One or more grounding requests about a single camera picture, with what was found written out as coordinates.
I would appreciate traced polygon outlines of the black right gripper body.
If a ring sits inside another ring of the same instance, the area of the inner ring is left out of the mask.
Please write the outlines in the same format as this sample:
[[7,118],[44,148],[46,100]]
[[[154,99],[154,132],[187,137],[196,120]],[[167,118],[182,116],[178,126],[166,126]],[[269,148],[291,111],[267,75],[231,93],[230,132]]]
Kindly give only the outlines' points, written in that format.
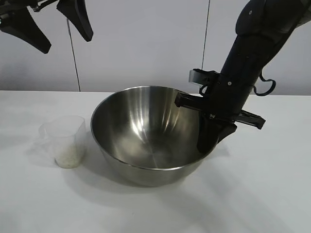
[[265,119],[242,109],[248,98],[245,90],[238,90],[231,81],[222,84],[222,77],[218,72],[190,72],[189,82],[200,85],[199,96],[178,92],[175,105],[219,124],[239,122],[262,129]]

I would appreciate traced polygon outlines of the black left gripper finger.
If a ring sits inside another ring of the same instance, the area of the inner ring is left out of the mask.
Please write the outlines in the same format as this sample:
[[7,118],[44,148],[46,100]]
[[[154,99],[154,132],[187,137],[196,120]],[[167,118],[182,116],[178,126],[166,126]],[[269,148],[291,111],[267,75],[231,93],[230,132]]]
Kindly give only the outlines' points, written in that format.
[[56,9],[75,26],[86,42],[92,40],[93,29],[89,22],[84,0],[60,0]]
[[27,42],[43,54],[47,54],[52,46],[27,8],[1,13],[0,30]]

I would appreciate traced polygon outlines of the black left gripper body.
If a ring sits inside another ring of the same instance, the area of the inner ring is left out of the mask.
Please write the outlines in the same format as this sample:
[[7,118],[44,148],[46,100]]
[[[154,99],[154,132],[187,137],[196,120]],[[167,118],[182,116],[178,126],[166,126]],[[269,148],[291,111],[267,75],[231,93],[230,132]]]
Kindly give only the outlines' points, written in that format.
[[24,8],[32,8],[35,12],[39,12],[42,8],[49,5],[48,0],[1,0],[0,1],[0,23],[3,24],[7,14],[12,11]]

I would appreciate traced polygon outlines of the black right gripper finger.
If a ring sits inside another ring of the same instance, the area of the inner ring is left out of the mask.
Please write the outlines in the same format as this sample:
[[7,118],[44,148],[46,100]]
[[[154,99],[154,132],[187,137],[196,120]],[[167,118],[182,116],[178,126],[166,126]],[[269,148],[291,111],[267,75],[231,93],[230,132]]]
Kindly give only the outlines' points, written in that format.
[[216,144],[219,144],[223,139],[233,134],[237,129],[235,123],[216,124],[217,140]]
[[211,153],[219,140],[219,126],[205,117],[199,118],[197,149],[200,153]]

